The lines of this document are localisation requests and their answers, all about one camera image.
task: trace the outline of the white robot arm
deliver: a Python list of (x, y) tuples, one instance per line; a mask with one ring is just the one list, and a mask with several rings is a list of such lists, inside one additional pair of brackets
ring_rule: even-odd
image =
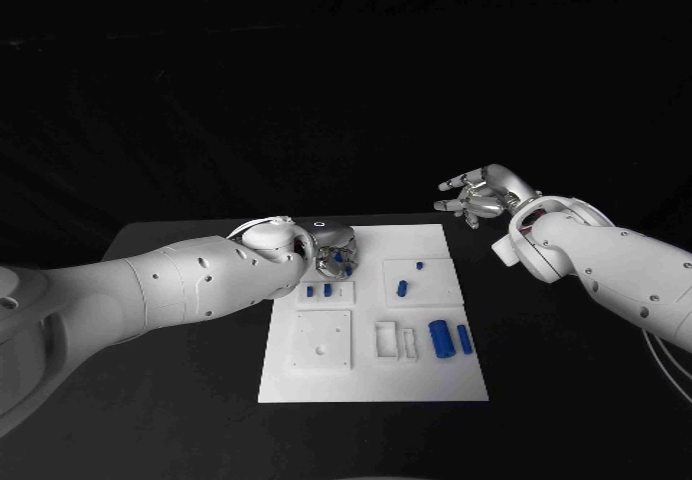
[(508, 266), (522, 263), (547, 283), (577, 275), (591, 298), (620, 317), (692, 352), (692, 253), (613, 225), (581, 200), (542, 196), (500, 165), (440, 184), (463, 187), (437, 210), (479, 217), (512, 214), (493, 250)]
[(0, 437), (107, 346), (283, 297), (313, 261), (322, 275), (346, 278), (356, 255), (351, 227), (271, 217), (228, 238), (121, 260), (45, 271), (0, 266)]

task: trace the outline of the mounting bolt hole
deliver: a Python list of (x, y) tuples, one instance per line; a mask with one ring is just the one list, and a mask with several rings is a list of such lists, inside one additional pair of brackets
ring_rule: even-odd
[(15, 310), (19, 307), (18, 301), (10, 297), (0, 298), (0, 306), (3, 306), (7, 310)]

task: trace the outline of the blue block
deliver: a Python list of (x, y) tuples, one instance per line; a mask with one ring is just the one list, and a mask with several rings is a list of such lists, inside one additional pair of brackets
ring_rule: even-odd
[(402, 280), (400, 282), (400, 288), (397, 289), (397, 295), (400, 297), (405, 297), (407, 296), (407, 288), (408, 288), (408, 283), (405, 280)]
[(462, 349), (470, 355), (473, 353), (472, 340), (469, 339), (469, 330), (466, 325), (457, 325), (459, 339), (462, 340)]
[(436, 347), (437, 358), (450, 358), (457, 351), (451, 343), (450, 329), (444, 320), (436, 320), (428, 324), (430, 336), (433, 337), (433, 345)]

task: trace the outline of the blue cylinder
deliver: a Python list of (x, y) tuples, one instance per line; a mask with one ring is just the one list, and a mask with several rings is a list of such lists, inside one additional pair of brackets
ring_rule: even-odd
[(469, 330), (466, 325), (457, 325), (459, 339), (462, 340), (462, 349), (470, 355), (473, 353), (472, 340), (469, 339)]
[(428, 324), (433, 345), (436, 346), (437, 358), (453, 357), (457, 353), (451, 343), (450, 329), (444, 320), (436, 320)]
[(407, 296), (407, 288), (408, 288), (408, 283), (405, 280), (402, 280), (400, 282), (400, 288), (397, 289), (397, 295), (400, 297), (405, 297)]

